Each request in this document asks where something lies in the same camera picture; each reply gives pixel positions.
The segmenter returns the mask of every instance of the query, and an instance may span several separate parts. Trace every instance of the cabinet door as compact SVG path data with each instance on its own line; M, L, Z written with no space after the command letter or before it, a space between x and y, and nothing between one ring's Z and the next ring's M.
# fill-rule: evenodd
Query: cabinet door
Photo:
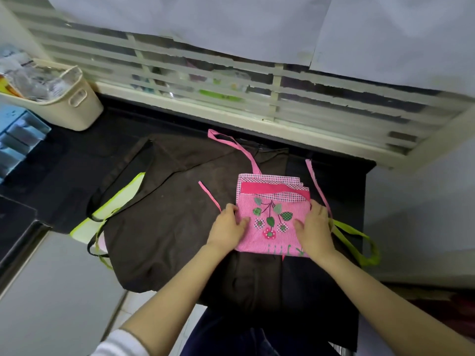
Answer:
M123 295L84 244L49 232L0 299L1 354L89 355Z

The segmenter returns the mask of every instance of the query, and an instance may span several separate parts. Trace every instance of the tile floor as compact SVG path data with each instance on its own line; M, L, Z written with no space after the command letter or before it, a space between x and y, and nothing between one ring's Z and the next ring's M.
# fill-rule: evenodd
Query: tile floor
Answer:
M125 300L122 304L122 307L119 313L116 316L116 319L113 323L111 331L118 329L121 325L129 318L131 315L139 309L140 306L145 304L153 295L155 295L155 291L148 291L144 293L134 293L128 292ZM188 317L188 320L183 326L183 329L178 336L173 349L169 356L179 356L181 350L185 346L186 340L188 339L190 333L193 331L194 327L198 323L199 318L205 312L206 306L202 305L195 305L195 308Z

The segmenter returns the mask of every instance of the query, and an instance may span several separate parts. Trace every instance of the hand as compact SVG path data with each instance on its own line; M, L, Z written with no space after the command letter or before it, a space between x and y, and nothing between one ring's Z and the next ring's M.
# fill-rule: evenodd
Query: hand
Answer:
M213 246L224 252L224 256L231 250L234 250L239 244L250 221L249 217L244 217L237 224L236 216L234 215L234 211L237 210L237 206L234 206L232 203L226 205L226 209L217 216L216 221L213 223L208 242L206 242L206 245Z
M305 225L294 220L295 231L300 245L315 262L319 263L337 251L333 245L332 233L328 225L328 211L315 200L310 200L312 209L305 217Z

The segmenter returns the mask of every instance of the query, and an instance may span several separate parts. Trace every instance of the beige plastic bin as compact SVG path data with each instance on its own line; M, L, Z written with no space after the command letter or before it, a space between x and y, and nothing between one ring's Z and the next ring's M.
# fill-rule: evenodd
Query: beige plastic bin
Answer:
M58 64L53 61L34 59L40 66L50 66L59 69L70 69L71 65ZM16 106L33 111L47 122L71 129L82 131L87 129L104 110L97 95L85 80L84 76L61 97L48 102L36 102L22 99L5 93L0 93L3 100Z

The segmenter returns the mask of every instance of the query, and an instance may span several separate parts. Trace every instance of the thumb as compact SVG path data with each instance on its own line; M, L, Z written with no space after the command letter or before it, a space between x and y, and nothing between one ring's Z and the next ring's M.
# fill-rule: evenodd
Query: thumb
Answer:
M294 220L294 228L297 233L297 238L300 238L300 235L304 232L304 224L299 220Z
M242 229L242 232L246 230L247 224L249 224L249 221L251 220L250 217L244 217L241 222L239 223L239 226Z

